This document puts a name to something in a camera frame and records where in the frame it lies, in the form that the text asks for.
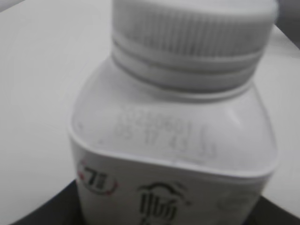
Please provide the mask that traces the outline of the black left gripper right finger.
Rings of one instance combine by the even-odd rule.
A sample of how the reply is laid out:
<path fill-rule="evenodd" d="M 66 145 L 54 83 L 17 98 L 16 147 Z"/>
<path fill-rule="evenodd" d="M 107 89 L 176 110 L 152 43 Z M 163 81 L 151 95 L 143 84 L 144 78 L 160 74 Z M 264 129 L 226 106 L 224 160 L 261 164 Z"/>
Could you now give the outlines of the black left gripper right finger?
<path fill-rule="evenodd" d="M 254 209 L 255 225 L 300 225 L 300 219 L 261 197 Z"/>

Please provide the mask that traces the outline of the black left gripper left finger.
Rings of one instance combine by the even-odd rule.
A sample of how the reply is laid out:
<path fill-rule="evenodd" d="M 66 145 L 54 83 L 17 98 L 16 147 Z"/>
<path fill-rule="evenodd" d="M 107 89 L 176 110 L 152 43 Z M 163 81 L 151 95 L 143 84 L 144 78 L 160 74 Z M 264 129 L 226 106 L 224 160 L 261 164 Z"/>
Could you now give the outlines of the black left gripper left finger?
<path fill-rule="evenodd" d="M 83 225 L 84 219 L 76 181 L 72 181 L 55 197 L 12 224 Z"/>

